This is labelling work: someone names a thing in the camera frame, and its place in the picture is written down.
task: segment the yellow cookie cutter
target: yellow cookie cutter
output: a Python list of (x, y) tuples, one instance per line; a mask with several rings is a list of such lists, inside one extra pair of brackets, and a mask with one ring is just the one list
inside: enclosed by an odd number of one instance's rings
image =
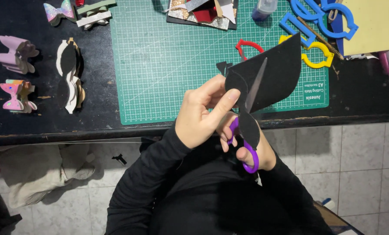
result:
[[(278, 43), (282, 43), (284, 41), (286, 41), (288, 38), (290, 38), (292, 35), (289, 35), (289, 36), (285, 36), (285, 35), (281, 35), (280, 36), (280, 40), (278, 41)], [(321, 61), (319, 63), (312, 63), (309, 59), (308, 59), (308, 56), (306, 54), (302, 54), (302, 60), (303, 62), (305, 62), (305, 64), (313, 69), (320, 69), (322, 67), (331, 67), (331, 64), (332, 64), (332, 60), (334, 59), (334, 54), (332, 52), (329, 51), (328, 47), (326, 45), (324, 45), (323, 43), (321, 42), (312, 42), (312, 44), (309, 46), (309, 47), (304, 47), (305, 50), (309, 50), (311, 48), (319, 48), (321, 49), (321, 51), (324, 53), (324, 56), (327, 58), (326, 61)]]

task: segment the glue bottle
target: glue bottle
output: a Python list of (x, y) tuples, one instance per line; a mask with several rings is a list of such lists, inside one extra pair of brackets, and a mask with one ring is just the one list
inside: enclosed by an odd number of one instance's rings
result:
[(277, 0), (258, 0), (253, 9), (251, 18), (255, 22), (263, 22), (277, 9)]

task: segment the black sleeve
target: black sleeve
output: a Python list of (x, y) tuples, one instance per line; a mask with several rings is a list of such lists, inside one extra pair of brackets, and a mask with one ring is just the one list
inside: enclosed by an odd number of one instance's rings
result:
[(106, 234), (147, 234), (156, 192), (165, 175), (191, 149), (177, 137), (174, 126), (153, 143), (119, 180), (108, 208)]
[(332, 235), (312, 196), (299, 178), (281, 161), (275, 152), (276, 164), (270, 171), (260, 170), (261, 184), (283, 205), (293, 223), (306, 235)]

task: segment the black table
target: black table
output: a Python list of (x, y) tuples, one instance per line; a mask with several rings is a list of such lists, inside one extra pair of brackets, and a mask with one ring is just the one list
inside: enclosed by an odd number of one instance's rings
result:
[[(59, 0), (46, 1), (59, 7)], [(159, 136), (171, 122), (123, 126), (120, 122), (110, 26), (89, 31), (63, 19), (58, 27), (47, 22), (42, 1), (0, 0), (0, 35), (30, 40), (40, 55), (33, 58), (34, 74), (18, 74), (0, 64), (0, 83), (28, 80), (36, 85), (29, 95), (38, 110), (12, 114), (2, 109), (9, 94), (0, 88), (0, 145), (83, 141), (137, 136)], [(61, 41), (73, 37), (84, 59), (81, 76), (86, 99), (83, 108), (68, 114), (56, 99), (59, 74), (55, 68)], [(7, 48), (0, 43), (0, 53)], [(389, 82), (375, 59), (339, 61), (329, 69), (329, 106), (287, 112), (257, 114), (262, 129), (389, 122)]]

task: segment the green cutting mat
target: green cutting mat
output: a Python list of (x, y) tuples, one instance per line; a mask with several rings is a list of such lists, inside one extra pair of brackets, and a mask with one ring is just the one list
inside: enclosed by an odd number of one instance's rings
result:
[[(235, 49), (240, 38), (268, 50), (277, 45), (280, 35), (288, 35), (278, 24), (291, 11), (288, 2), (281, 0), (271, 18), (257, 25), (250, 16), (257, 0), (239, 0), (237, 30), (224, 31), (167, 23), (161, 10), (168, 8), (168, 0), (116, 2), (117, 6), (109, 10), (113, 15), (110, 25), (123, 125), (174, 120), (185, 91), (198, 88), (218, 74), (216, 63), (240, 62)], [(248, 46), (243, 50), (247, 58), (257, 54)], [(302, 49), (302, 53), (312, 62), (325, 59), (319, 49)], [(306, 93), (314, 88), (322, 91)], [(258, 112), (326, 107), (328, 90), (328, 69), (312, 69), (302, 62), (294, 92)]]

